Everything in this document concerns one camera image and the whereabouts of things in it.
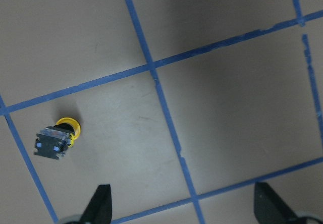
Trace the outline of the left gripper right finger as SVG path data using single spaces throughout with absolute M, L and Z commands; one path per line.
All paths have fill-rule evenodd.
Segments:
M 265 182 L 257 182 L 254 185 L 253 211 L 260 224 L 303 223 L 303 220 Z

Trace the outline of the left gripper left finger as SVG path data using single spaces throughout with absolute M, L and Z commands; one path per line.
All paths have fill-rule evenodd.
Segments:
M 108 224 L 112 221 L 110 184 L 99 185 L 79 219 L 79 223 Z

